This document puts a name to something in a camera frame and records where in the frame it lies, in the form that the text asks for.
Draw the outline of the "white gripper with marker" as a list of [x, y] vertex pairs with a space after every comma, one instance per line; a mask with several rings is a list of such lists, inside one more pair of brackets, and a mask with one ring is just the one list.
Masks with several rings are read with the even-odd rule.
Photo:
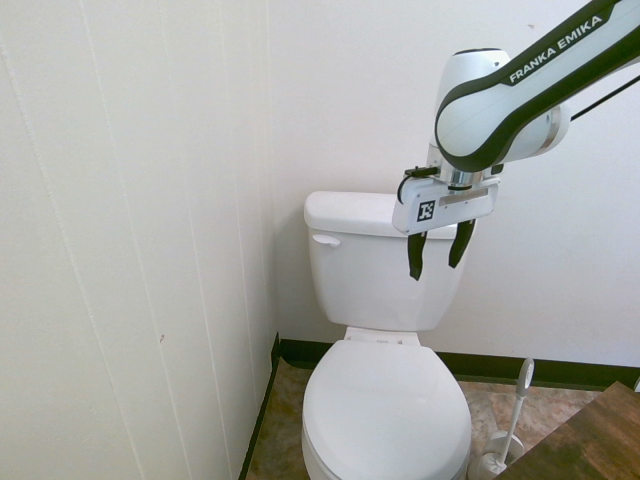
[[411, 178], [399, 189], [392, 225], [407, 237], [409, 275], [416, 281], [423, 272], [427, 231], [457, 224], [448, 265], [456, 269], [473, 236], [477, 218], [493, 212], [499, 178], [489, 177], [464, 191], [433, 178]]

